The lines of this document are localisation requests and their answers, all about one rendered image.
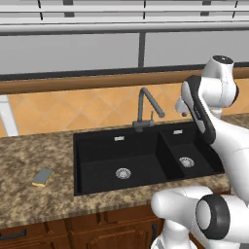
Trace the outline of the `grey and yellow sponge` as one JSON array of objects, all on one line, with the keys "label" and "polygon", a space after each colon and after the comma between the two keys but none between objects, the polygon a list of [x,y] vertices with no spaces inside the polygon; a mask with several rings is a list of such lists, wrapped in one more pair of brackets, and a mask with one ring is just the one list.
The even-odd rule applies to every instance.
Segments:
[{"label": "grey and yellow sponge", "polygon": [[53,170],[42,168],[34,177],[32,185],[37,187],[45,187],[53,174]]}]

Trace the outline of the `brown wooden window sill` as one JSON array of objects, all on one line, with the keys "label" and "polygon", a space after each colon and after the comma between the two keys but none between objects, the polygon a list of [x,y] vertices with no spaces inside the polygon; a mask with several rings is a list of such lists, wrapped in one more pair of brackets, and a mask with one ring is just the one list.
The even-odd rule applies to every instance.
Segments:
[{"label": "brown wooden window sill", "polygon": [[144,67],[0,75],[0,94],[176,84],[203,66]]}]

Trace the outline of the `black double sink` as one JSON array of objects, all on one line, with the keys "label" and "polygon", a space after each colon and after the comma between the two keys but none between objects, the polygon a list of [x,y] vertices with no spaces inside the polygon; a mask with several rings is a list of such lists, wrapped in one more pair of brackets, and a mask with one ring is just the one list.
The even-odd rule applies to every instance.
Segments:
[{"label": "black double sink", "polygon": [[[76,196],[224,172],[219,156],[203,141],[193,122],[157,124],[142,132],[131,127],[76,133],[73,150]],[[195,165],[184,167],[179,161],[182,157]],[[131,176],[119,179],[119,168],[129,169]]]}]

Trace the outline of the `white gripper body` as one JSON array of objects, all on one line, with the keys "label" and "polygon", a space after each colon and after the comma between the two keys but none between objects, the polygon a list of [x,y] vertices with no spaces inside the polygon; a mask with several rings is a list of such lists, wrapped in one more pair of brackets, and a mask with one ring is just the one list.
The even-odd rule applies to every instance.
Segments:
[{"label": "white gripper body", "polygon": [[189,108],[187,104],[184,102],[182,97],[179,97],[176,104],[175,104],[175,110],[180,114],[188,114]]}]

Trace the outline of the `brown wooden drawer front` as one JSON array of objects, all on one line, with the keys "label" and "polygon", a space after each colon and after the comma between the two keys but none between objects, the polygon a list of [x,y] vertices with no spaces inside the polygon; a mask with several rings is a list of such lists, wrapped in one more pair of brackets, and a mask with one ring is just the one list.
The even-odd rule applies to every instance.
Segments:
[{"label": "brown wooden drawer front", "polygon": [[63,220],[0,229],[0,233],[19,233],[22,229],[26,229],[25,237],[0,241],[0,249],[71,249]]}]

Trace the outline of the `brown wooden cupboard door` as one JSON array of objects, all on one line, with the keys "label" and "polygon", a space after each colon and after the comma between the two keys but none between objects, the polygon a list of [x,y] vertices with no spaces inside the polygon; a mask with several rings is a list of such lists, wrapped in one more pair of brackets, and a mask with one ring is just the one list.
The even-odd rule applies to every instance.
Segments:
[{"label": "brown wooden cupboard door", "polygon": [[163,221],[149,205],[67,219],[73,249],[150,249],[152,224]]}]

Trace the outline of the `grey window with frame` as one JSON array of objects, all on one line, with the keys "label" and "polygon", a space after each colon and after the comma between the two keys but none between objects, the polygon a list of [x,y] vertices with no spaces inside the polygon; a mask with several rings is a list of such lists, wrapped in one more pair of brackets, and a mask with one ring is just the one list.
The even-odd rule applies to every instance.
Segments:
[{"label": "grey window with frame", "polygon": [[249,1],[0,0],[0,79],[249,66]]}]

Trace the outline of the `grey tap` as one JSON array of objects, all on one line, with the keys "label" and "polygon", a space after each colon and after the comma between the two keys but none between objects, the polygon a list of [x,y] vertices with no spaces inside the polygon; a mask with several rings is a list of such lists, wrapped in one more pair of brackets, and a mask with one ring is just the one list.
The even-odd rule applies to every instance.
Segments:
[{"label": "grey tap", "polygon": [[165,113],[162,111],[161,107],[159,106],[157,101],[153,98],[151,93],[146,88],[142,88],[139,91],[139,96],[138,96],[138,117],[137,120],[132,123],[132,127],[137,132],[142,132],[145,127],[150,127],[155,125],[153,118],[151,118],[148,121],[142,120],[144,97],[147,97],[148,101],[151,103],[152,107],[157,112],[160,118],[163,118],[165,116]]}]

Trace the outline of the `round steel sink drain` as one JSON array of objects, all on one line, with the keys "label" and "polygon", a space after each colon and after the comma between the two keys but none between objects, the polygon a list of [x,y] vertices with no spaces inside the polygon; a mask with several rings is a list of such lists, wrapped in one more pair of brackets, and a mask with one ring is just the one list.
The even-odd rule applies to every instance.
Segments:
[{"label": "round steel sink drain", "polygon": [[195,165],[195,162],[188,157],[182,157],[179,159],[179,161],[182,163],[184,167],[187,168],[193,167]]},{"label": "round steel sink drain", "polygon": [[131,171],[129,169],[127,169],[127,168],[119,168],[116,171],[116,176],[119,179],[125,180],[125,179],[128,179],[131,176]]}]

